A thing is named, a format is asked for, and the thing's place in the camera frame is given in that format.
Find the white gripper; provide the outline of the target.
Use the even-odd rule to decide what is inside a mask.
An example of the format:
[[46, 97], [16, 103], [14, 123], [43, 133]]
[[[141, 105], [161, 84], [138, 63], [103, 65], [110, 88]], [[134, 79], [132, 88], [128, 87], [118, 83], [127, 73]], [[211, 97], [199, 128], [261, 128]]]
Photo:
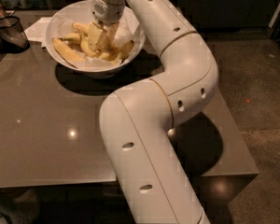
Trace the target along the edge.
[[112, 43], [119, 28], [118, 21], [123, 15], [125, 0], [92, 0], [93, 16], [98, 22], [107, 25], [105, 29], [93, 21], [88, 30], [88, 46], [91, 51], [101, 50], [105, 35]]

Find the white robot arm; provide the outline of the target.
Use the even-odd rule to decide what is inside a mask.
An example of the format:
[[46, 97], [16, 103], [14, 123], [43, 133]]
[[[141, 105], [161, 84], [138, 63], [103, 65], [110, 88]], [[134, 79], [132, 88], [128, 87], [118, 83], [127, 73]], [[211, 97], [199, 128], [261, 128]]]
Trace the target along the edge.
[[201, 112], [218, 82], [217, 63], [169, 0], [93, 0], [104, 24], [130, 7], [163, 72], [108, 95], [99, 113], [106, 152], [136, 224], [210, 224], [167, 136]]

